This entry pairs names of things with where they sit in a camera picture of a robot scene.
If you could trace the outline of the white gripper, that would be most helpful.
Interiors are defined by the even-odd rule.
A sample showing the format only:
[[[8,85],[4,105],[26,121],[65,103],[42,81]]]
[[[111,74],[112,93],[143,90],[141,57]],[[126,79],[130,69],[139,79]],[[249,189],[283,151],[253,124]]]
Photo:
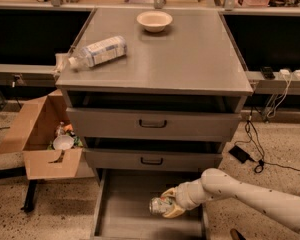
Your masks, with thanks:
[[[161,196],[176,198],[176,203],[178,204],[169,204],[163,213],[164,218],[176,218],[181,216],[185,210],[192,210],[204,203],[207,199],[206,192],[199,179],[192,182],[181,183],[176,189],[172,187],[163,192]]]

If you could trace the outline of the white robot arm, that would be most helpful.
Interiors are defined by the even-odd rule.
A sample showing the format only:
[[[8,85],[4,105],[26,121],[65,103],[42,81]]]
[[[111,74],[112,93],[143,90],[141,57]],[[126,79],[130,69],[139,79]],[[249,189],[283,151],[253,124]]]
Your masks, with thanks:
[[[208,201],[234,198],[299,234],[300,196],[244,183],[225,172],[209,168],[201,177],[162,193],[172,200],[173,209],[164,214],[174,218]]]

